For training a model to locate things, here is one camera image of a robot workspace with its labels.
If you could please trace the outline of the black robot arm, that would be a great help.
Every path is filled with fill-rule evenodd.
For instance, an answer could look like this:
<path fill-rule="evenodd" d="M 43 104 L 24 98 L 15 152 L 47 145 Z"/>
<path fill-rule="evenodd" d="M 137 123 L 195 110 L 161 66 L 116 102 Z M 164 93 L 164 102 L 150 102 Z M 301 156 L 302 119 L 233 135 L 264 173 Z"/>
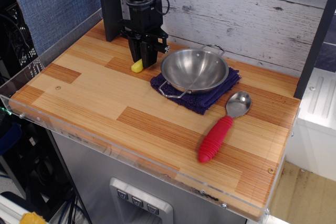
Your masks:
<path fill-rule="evenodd" d="M 120 23 L 125 30 L 122 35 L 128 38 L 129 48 L 134 62 L 142 60 L 143 68 L 156 63 L 158 52 L 167 53 L 168 34 L 161 28 L 163 16 L 162 0 L 127 0 L 129 19 Z"/>

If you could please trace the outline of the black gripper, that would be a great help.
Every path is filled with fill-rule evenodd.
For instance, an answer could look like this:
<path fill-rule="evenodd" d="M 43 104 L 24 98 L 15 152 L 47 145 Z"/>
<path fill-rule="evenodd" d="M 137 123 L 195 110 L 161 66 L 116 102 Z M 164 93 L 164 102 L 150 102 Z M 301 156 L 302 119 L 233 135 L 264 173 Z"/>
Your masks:
<path fill-rule="evenodd" d="M 162 30 L 162 0 L 126 0 L 129 19 L 120 20 L 127 29 L 123 32 L 128 38 L 133 62 L 142 59 L 144 68 L 157 62 L 159 52 L 169 52 L 168 34 Z"/>

